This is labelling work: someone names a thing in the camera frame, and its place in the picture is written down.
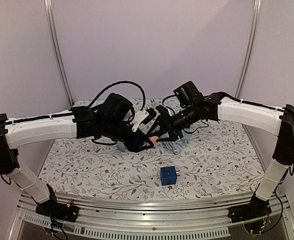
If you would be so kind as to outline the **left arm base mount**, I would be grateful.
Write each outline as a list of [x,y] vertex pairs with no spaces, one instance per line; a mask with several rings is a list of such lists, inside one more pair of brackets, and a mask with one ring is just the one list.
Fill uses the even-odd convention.
[[43,216],[75,223],[78,218],[80,208],[74,205],[74,200],[71,199],[67,203],[59,203],[53,188],[49,184],[46,186],[49,190],[49,199],[43,203],[37,202],[35,212]]

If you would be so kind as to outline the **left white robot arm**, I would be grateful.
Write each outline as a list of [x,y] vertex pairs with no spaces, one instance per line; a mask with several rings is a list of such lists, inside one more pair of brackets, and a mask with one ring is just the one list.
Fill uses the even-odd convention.
[[54,191],[39,180],[35,173],[19,159],[21,146],[55,140],[109,138],[122,142],[133,153],[154,146],[154,139],[139,130],[148,116],[146,111],[135,114],[133,121],[125,121],[124,113],[108,114],[97,107],[73,107],[59,113],[29,118],[7,118],[0,114],[0,175],[6,175],[50,216],[61,213]]

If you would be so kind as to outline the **grey power strip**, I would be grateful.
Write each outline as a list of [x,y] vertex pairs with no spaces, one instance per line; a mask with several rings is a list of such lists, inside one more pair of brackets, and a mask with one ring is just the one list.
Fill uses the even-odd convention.
[[191,137],[190,134],[183,132],[183,136],[180,139],[181,145],[187,146],[190,143],[190,137]]

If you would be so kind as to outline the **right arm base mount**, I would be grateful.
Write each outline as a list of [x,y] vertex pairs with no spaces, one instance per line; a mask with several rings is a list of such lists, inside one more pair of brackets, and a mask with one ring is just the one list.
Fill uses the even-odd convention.
[[231,219],[232,223],[237,223],[264,217],[271,213],[269,201],[261,200],[254,193],[249,203],[229,207],[227,217]]

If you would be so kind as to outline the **pink charger plug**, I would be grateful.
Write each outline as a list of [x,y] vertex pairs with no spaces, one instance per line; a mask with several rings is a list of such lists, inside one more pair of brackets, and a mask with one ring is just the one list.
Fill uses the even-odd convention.
[[151,137],[149,137],[149,140],[150,140],[152,143],[156,143],[158,139],[159,139],[158,136],[151,136]]

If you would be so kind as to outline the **dark blue cube socket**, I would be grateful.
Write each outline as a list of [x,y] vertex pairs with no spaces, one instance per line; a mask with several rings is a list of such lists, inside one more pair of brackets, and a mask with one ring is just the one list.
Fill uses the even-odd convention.
[[160,181],[162,186],[175,185],[180,171],[174,166],[166,166],[160,169]]

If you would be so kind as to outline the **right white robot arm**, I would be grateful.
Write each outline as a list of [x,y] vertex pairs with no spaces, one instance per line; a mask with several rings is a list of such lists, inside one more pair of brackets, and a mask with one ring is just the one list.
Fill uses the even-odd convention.
[[173,142],[182,137],[182,131],[200,120],[235,122],[260,129],[277,137],[276,146],[264,177],[257,187],[252,202],[246,206],[249,218],[256,218],[265,210],[265,203],[280,185],[294,164],[294,107],[272,107],[243,101],[225,92],[215,92],[207,97],[178,96],[180,112],[169,115],[159,105],[159,116],[147,132],[158,141]]

